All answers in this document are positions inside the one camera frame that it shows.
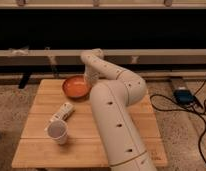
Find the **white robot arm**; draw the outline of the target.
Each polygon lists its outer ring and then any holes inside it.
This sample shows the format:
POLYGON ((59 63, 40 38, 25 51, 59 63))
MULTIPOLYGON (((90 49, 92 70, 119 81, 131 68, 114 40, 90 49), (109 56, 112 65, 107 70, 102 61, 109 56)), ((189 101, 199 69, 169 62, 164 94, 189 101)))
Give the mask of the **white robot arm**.
POLYGON ((111 171, 157 171, 127 110, 144 98, 145 80, 105 61, 101 49, 83 51, 81 60, 85 80, 92 86, 92 114, 111 171))

